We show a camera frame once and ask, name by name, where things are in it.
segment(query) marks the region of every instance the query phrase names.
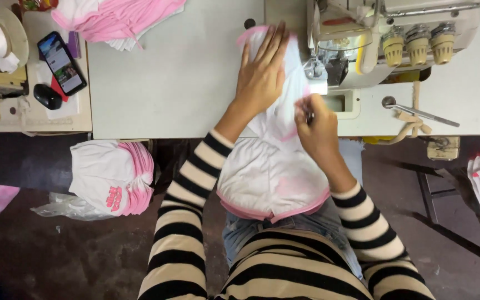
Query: smartphone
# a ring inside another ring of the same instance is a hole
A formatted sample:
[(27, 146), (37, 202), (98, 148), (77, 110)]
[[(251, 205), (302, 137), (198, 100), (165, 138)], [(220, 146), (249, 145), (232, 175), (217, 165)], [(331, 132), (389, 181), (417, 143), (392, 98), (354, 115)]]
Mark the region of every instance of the smartphone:
[(58, 32), (48, 34), (37, 45), (40, 55), (45, 59), (64, 95), (71, 96), (86, 86), (79, 66)]

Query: jeans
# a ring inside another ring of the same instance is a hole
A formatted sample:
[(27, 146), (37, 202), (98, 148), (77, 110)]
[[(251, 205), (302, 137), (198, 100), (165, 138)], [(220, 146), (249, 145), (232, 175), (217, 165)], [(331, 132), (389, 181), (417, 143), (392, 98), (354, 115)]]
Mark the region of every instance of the jeans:
[[(361, 152), (364, 149), (364, 143), (355, 140), (340, 139), (339, 147), (340, 154), (351, 171), (351, 174), (362, 185)], [(323, 235), (342, 251), (353, 274), (359, 279), (362, 279), (361, 266), (358, 264), (357, 257), (349, 245), (336, 206), (331, 197), (312, 215), (299, 214), (282, 219), (275, 224), (272, 224), (269, 220), (241, 219), (227, 212), (226, 226), (223, 229), (222, 237), (229, 266), (233, 264), (240, 249), (244, 247), (245, 243), (248, 242), (253, 235), (268, 228), (300, 229)]]

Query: concrete floor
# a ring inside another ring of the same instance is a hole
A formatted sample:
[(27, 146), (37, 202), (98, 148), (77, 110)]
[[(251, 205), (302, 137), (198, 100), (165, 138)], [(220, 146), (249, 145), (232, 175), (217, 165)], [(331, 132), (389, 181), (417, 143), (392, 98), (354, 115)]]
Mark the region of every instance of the concrete floor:
[[(437, 299), (480, 299), (480, 258), (413, 218), (424, 214), (416, 174), (379, 162), (381, 157), (423, 159), (419, 140), (368, 146), (363, 153), (364, 186), (399, 234)], [(440, 189), (440, 179), (431, 183)], [(44, 218), (29, 208), (48, 201), (45, 192), (24, 189), (0, 214), (0, 283), (10, 299), (136, 299), (145, 274), (162, 200), (140, 216), (80, 222)], [(480, 227), (458, 196), (436, 202), (440, 222), (480, 245)], [(216, 293), (227, 275), (221, 239), (224, 209), (214, 194), (205, 206), (208, 290)]]

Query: person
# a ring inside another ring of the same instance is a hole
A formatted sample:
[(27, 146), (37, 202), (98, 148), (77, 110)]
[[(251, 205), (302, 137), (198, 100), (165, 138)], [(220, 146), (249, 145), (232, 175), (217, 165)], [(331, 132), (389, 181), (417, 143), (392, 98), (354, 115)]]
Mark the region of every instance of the person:
[[(289, 36), (284, 24), (271, 26), (251, 62), (245, 45), (235, 99), (183, 164), (158, 210), (140, 300), (209, 297), (203, 207), (241, 132), (281, 95)], [(322, 232), (324, 221), (314, 217), (300, 216), (288, 226), (271, 227), (228, 215), (223, 235), (230, 271), (215, 299), (434, 299), (403, 243), (346, 165), (339, 151), (336, 114), (319, 95), (301, 101), (315, 117), (307, 124), (297, 110), (297, 133), (329, 180), (345, 242), (356, 256), (345, 255), (334, 242), (334, 230)], [(367, 288), (350, 267), (357, 258)]]

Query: striped sweater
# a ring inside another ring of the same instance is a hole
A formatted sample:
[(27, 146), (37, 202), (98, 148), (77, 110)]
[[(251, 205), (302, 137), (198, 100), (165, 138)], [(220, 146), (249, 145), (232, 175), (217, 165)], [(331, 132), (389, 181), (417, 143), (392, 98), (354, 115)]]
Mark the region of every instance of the striped sweater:
[[(158, 210), (139, 300), (207, 299), (203, 206), (233, 146), (211, 131), (171, 183)], [(240, 250), (216, 299), (434, 299), (363, 188), (357, 183), (332, 196), (368, 287), (322, 235), (267, 229)]]

